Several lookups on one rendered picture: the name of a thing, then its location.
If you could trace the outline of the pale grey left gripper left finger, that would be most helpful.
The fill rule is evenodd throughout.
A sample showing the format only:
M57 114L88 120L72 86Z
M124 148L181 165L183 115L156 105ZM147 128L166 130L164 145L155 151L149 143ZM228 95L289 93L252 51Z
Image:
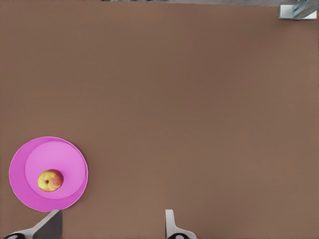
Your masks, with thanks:
M62 210L53 210L32 228L13 232L3 239L61 239Z

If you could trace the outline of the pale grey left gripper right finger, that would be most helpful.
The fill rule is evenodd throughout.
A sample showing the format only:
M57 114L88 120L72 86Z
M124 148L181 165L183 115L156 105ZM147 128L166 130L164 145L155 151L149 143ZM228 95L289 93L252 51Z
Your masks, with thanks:
M195 233L179 228L175 224L174 211L165 210L165 238L166 239L197 239Z

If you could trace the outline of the yellow-red apple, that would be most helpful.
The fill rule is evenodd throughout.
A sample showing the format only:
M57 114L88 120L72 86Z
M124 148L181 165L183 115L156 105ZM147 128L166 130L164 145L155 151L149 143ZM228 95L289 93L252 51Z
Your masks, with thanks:
M43 171L37 180L37 186L43 192L54 192L64 183L63 174L56 169Z

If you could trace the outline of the pink round plate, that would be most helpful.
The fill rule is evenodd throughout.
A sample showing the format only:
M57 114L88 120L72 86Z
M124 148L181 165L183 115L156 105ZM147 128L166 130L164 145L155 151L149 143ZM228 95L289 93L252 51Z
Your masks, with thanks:
M45 171L62 173L62 186L53 192L39 189L37 180ZM89 178L88 165L81 151L58 137L44 136L22 145L13 156L9 182L14 194L26 206L40 212L63 210L83 195Z

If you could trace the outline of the silver frame post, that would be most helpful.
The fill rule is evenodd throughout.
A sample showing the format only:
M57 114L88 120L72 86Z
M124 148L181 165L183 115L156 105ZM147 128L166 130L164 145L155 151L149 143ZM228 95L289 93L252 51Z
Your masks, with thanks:
M278 18L282 20L315 20L319 0L299 0L295 4L279 5Z

